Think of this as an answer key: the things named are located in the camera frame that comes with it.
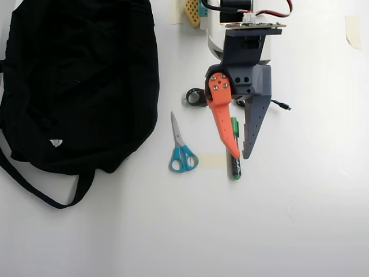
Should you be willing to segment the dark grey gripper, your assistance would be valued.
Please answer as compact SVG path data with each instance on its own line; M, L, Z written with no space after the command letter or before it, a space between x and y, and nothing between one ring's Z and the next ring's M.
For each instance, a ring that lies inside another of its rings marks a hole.
M221 141L234 158L240 151L233 135L229 104L245 102L243 159L255 146L272 98L271 67L261 62L268 36L281 35L280 28L229 29L225 32L220 63L206 73L205 97Z

